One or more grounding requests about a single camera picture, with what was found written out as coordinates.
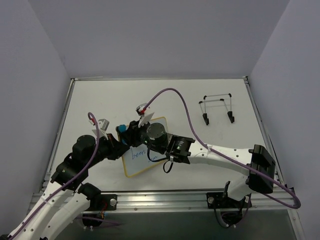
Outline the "blue bone shaped eraser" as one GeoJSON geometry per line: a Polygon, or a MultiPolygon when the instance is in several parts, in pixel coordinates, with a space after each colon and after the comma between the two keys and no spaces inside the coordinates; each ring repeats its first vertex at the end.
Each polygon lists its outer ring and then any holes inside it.
{"type": "Polygon", "coordinates": [[[118,133],[118,135],[121,137],[122,134],[127,130],[127,126],[125,124],[121,124],[119,126],[117,126],[116,131],[118,133]]]}

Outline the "yellow framed whiteboard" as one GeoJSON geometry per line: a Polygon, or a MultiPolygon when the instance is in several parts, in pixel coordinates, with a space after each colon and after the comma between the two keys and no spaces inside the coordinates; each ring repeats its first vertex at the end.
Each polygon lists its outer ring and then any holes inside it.
{"type": "Polygon", "coordinates": [[[139,147],[130,147],[130,149],[122,155],[122,164],[124,175],[127,178],[132,178],[142,172],[149,170],[160,163],[160,159],[164,159],[165,155],[150,150],[149,157],[147,157],[147,146],[140,145],[139,147]]]}

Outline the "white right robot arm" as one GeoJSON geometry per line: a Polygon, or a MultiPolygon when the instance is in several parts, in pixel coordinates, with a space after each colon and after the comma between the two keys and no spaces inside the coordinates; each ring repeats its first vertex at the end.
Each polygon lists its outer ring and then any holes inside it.
{"type": "Polygon", "coordinates": [[[146,146],[146,156],[154,163],[161,159],[151,157],[150,152],[162,155],[162,160],[172,164],[206,164],[240,173],[239,179],[225,185],[222,200],[227,206],[234,206],[253,192],[273,193],[276,164],[262,145],[256,144],[252,149],[209,146],[190,137],[168,133],[159,122],[140,126],[138,121],[132,121],[129,125],[117,126],[116,132],[120,142],[129,147],[146,146]]]}

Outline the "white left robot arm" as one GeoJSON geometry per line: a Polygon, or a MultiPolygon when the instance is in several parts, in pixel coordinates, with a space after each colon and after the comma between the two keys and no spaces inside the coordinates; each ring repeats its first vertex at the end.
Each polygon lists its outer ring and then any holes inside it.
{"type": "Polygon", "coordinates": [[[128,150],[128,145],[111,134],[98,139],[91,135],[80,136],[22,223],[0,238],[54,240],[80,213],[100,206],[101,190],[91,183],[84,183],[89,168],[105,159],[117,160],[128,150]]]}

